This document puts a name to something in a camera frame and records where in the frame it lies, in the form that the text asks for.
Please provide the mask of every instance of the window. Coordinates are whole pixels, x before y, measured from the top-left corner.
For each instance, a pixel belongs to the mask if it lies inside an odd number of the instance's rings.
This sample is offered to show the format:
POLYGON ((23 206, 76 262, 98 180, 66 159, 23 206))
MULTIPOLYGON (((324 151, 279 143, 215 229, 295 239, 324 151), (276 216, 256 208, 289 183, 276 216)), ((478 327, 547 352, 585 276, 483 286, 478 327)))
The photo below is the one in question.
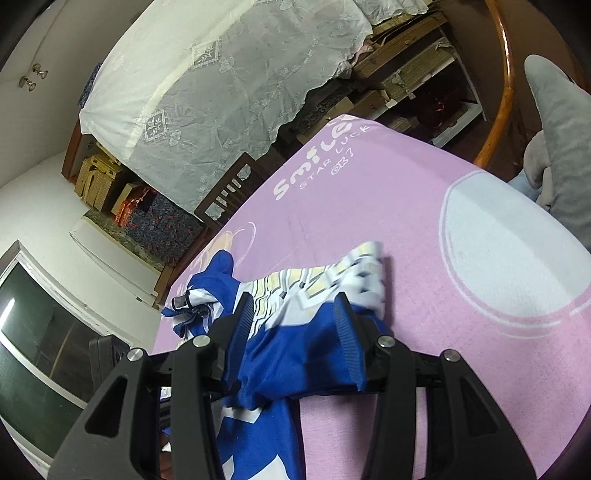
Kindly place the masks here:
POLYGON ((89 342, 109 332, 19 242, 0 259, 0 419, 49 465, 93 393, 89 342))

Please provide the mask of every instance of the chair backrest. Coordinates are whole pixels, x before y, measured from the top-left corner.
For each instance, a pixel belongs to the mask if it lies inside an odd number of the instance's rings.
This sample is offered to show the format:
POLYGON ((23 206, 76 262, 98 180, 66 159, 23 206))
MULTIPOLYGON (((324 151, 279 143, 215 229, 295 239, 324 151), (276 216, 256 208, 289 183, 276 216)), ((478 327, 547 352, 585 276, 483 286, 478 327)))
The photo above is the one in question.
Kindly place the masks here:
POLYGON ((215 184, 203 201, 195 208, 195 215, 216 233, 230 219, 242 204, 260 187, 268 178, 264 168, 247 153, 243 153, 232 165, 224 176, 215 184), (248 177, 239 174, 248 172, 248 177), (219 218, 212 218, 207 214, 211 205, 217 205, 222 214, 219 218))
POLYGON ((503 133, 509 123, 509 117, 513 111, 513 104, 515 101, 515 67, 513 65, 513 51, 511 50, 511 43, 509 42, 505 18, 499 8, 498 0, 485 1, 491 12, 496 27, 496 33, 501 44, 505 83, 503 87, 503 97, 501 98, 499 110, 496 113, 495 122, 492 125, 491 131, 489 132, 484 145, 480 149, 480 153, 474 161, 474 165, 484 170, 486 170, 490 164, 492 155, 499 146, 499 142, 501 141, 503 133))

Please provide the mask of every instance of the door knob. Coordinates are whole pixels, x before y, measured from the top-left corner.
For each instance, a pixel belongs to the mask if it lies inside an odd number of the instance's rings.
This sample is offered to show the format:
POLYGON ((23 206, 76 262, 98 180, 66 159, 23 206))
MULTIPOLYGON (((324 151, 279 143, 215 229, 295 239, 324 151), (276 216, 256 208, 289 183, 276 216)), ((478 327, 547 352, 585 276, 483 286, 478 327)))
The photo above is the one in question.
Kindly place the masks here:
POLYGON ((35 65, 33 65, 32 70, 33 70, 33 73, 36 73, 41 77, 41 80, 45 80, 45 77, 47 77, 47 70, 44 70, 42 72, 40 63, 36 63, 35 65))
POLYGON ((29 92, 32 92, 35 89, 36 83, 33 83, 27 77, 21 77, 21 80, 18 82, 18 86, 23 88, 25 85, 29 86, 29 92))

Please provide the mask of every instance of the blue and white jersey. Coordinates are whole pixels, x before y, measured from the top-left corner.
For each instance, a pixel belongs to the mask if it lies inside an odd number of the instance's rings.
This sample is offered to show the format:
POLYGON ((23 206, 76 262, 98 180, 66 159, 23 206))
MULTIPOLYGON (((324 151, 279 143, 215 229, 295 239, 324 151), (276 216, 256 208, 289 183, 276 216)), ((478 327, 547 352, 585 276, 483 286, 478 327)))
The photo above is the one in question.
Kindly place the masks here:
POLYGON ((241 388, 212 407, 220 459, 226 480, 303 480, 300 426, 290 407, 301 397, 365 386, 364 374, 350 375, 333 302, 344 292, 356 313, 388 332, 382 322, 381 246, 366 242, 333 265, 288 268, 250 282, 234 279, 232 271, 233 258, 222 250, 191 278, 186 298, 191 307, 205 304, 206 318, 197 321, 189 308, 167 307, 163 315, 174 317, 183 343, 231 314, 243 292, 253 296, 254 320, 238 374, 241 388))

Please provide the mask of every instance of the lace tablecloth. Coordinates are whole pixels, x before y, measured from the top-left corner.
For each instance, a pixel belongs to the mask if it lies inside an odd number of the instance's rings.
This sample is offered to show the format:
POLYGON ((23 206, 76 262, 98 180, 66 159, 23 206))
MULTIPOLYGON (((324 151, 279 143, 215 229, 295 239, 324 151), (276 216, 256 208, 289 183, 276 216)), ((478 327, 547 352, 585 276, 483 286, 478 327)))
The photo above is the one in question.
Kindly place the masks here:
POLYGON ((306 93, 423 0, 155 0, 80 112, 82 133, 189 212, 247 152, 266 153, 306 93))

